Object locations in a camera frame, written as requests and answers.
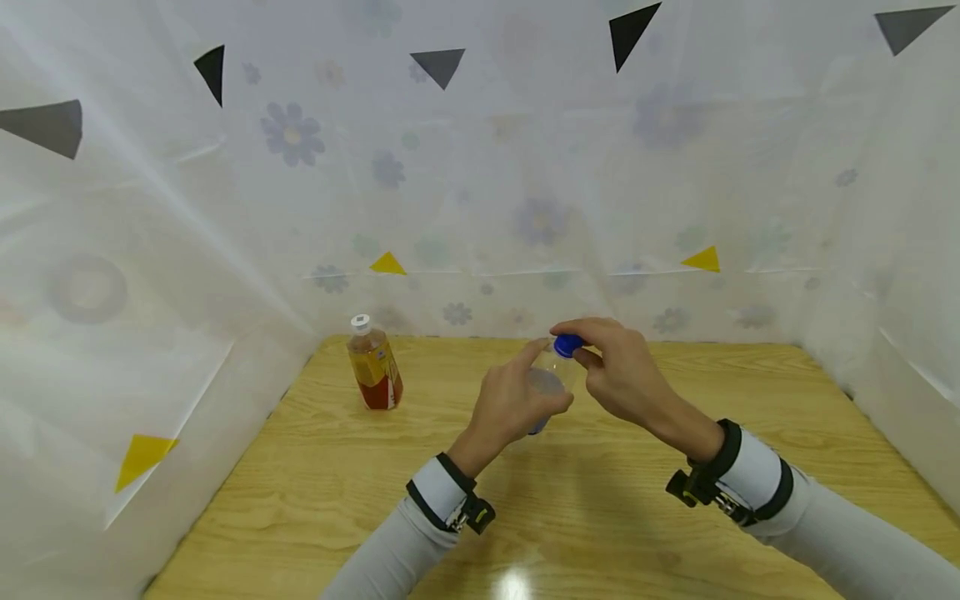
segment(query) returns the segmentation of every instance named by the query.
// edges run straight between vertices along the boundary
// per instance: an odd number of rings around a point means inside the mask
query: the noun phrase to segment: gray triangle
[[[434,52],[415,52],[410,56],[420,65],[440,89],[446,89],[450,78],[460,66],[460,58],[464,55],[464,48],[459,50],[436,50]]]
[[[894,56],[920,37],[937,19],[950,12],[953,6],[909,11],[878,12],[874,15],[887,45]]]
[[[84,136],[84,112],[79,100],[0,110],[0,130],[73,159]]]

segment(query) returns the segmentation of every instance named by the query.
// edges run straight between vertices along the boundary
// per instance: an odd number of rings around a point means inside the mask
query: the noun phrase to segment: wrist
[[[464,475],[470,479],[476,479],[477,475],[499,456],[505,446],[468,426],[457,436],[446,455]]]
[[[665,444],[701,464],[716,457],[726,435],[723,427],[679,396],[664,403],[643,426]]]

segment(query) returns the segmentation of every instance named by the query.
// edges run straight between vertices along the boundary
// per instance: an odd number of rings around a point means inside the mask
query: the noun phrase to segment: white curtain
[[[803,345],[960,509],[960,11],[652,5],[0,0],[0,595],[135,596],[358,312]]]

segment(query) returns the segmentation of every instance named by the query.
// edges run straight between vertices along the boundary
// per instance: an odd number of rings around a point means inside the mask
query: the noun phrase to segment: blue bottle cap
[[[561,333],[557,336],[557,339],[553,341],[553,349],[563,358],[573,358],[573,350],[582,348],[583,346],[584,339],[572,333]]]

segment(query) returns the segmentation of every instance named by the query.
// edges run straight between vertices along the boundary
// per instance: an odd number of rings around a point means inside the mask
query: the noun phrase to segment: wrist-mounted device
[[[487,525],[490,525],[491,521],[496,518],[496,511],[493,506],[487,500],[477,497],[473,493],[473,488],[476,487],[477,482],[464,475],[446,454],[441,452],[436,456],[436,460],[446,471],[446,474],[450,476],[450,479],[457,484],[457,487],[466,494],[466,497],[452,511],[446,508],[441,510],[443,513],[448,513],[447,515],[438,515],[435,507],[430,505],[430,502],[424,498],[423,493],[417,487],[415,480],[420,476],[419,473],[414,476],[414,479],[407,482],[407,492],[410,497],[420,507],[420,511],[427,517],[427,520],[437,529],[460,533],[466,525],[476,533],[482,534],[487,529]]]
[[[740,425],[726,419],[717,423],[723,428],[725,434],[720,452],[712,461],[703,465],[688,458],[686,462],[690,466],[690,473],[678,470],[670,478],[666,490],[690,508],[698,504],[706,506],[715,503],[725,515],[741,527],[748,527],[772,518],[786,505],[793,493],[793,470],[776,452],[765,445],[760,445],[762,449],[745,448],[744,439],[749,434],[745,434],[740,429]],[[756,438],[749,437],[752,444],[756,446],[758,444]],[[747,453],[753,453],[753,455],[741,457],[741,454]],[[768,493],[765,497],[762,494],[753,493],[755,500],[759,496],[763,503],[758,507],[752,506],[748,500],[744,499],[744,493],[733,487],[732,481],[727,480],[736,478],[731,474],[734,464],[739,464],[741,470],[748,470],[746,473],[737,473],[740,478],[745,475],[752,477],[754,481],[769,481],[771,477],[776,481],[775,469],[779,469],[780,481],[776,490],[772,495]]]

